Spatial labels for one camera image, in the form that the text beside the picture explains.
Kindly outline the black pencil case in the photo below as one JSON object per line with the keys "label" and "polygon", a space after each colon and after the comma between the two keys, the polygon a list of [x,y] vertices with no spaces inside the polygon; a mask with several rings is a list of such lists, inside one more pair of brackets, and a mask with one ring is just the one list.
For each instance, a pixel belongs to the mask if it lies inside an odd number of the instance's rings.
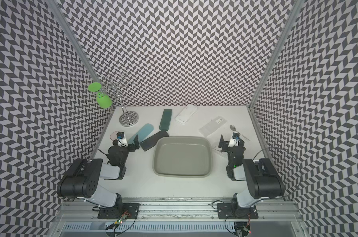
{"label": "black pencil case", "polygon": [[154,135],[146,138],[140,143],[140,147],[146,152],[156,146],[157,142],[164,137],[168,137],[169,134],[165,130],[161,130]]}

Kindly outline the light blue pencil case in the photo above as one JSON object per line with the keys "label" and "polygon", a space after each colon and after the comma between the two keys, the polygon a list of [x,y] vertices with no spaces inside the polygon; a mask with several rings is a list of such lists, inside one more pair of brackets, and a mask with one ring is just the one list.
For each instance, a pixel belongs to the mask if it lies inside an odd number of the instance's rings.
{"label": "light blue pencil case", "polygon": [[139,141],[143,141],[147,138],[154,130],[154,126],[150,123],[145,124],[136,134],[134,134],[129,140],[128,143],[131,144],[134,142],[136,136],[138,136]]}

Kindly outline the clear pencil case with label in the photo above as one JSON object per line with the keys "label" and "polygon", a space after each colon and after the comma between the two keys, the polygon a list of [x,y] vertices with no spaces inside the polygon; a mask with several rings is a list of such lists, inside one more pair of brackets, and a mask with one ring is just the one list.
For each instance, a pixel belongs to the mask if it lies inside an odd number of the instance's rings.
{"label": "clear pencil case with label", "polygon": [[222,116],[218,116],[207,123],[205,126],[199,129],[199,132],[204,136],[208,137],[221,128],[224,124],[226,124],[227,120]]}

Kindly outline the dark green pencil case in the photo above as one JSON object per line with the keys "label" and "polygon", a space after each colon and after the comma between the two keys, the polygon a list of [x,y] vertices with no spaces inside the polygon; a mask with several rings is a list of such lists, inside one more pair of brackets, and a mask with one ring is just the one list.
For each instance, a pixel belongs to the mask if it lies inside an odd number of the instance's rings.
{"label": "dark green pencil case", "polygon": [[171,118],[172,118],[172,109],[164,109],[161,121],[159,124],[159,130],[168,131],[170,128]]}

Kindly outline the clear frosted pencil case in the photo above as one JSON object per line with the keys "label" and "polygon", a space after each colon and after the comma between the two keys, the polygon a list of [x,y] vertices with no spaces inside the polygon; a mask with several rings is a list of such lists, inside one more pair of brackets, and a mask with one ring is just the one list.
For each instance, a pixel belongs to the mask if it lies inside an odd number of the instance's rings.
{"label": "clear frosted pencil case", "polygon": [[227,158],[227,152],[223,152],[221,150],[221,148],[219,148],[217,145],[213,145],[212,149],[213,149],[214,154],[216,154],[216,155],[218,155],[218,156],[220,156],[222,158],[225,158],[225,159]]}

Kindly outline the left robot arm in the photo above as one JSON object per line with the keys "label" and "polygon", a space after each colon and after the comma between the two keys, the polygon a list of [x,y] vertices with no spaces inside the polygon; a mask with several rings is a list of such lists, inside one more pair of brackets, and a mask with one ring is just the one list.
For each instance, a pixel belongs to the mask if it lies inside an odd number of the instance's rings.
{"label": "left robot arm", "polygon": [[107,153],[108,163],[102,159],[76,159],[57,185],[57,194],[64,198],[77,198],[105,210],[124,213],[122,197],[99,184],[100,179],[121,180],[126,173],[130,152],[139,149],[139,137],[127,144],[123,132],[118,132]]}

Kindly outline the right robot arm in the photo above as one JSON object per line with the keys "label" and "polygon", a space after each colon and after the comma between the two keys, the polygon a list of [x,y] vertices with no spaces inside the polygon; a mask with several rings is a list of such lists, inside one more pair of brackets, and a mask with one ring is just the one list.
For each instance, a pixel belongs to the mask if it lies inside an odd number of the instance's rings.
{"label": "right robot arm", "polygon": [[242,211],[256,203],[279,198],[284,195],[285,186],[270,159],[258,161],[244,158],[245,142],[238,133],[233,133],[229,141],[221,136],[218,148],[227,154],[226,173],[232,181],[245,181],[247,189],[233,195],[231,210]]}

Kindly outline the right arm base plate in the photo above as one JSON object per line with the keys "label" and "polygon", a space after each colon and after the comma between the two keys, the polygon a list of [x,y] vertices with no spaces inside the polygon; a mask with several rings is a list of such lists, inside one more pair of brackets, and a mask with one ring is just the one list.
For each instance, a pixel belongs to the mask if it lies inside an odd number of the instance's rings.
{"label": "right arm base plate", "polygon": [[217,214],[219,219],[258,219],[258,211],[255,207],[239,207],[231,203],[219,202],[217,205]]}

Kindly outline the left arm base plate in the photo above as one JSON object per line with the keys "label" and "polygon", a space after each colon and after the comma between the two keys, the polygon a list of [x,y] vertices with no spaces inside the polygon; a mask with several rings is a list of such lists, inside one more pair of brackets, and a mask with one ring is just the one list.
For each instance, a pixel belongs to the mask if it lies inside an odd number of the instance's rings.
{"label": "left arm base plate", "polygon": [[121,206],[99,208],[98,219],[121,219],[122,215],[127,220],[137,219],[139,213],[139,203],[124,203]]}

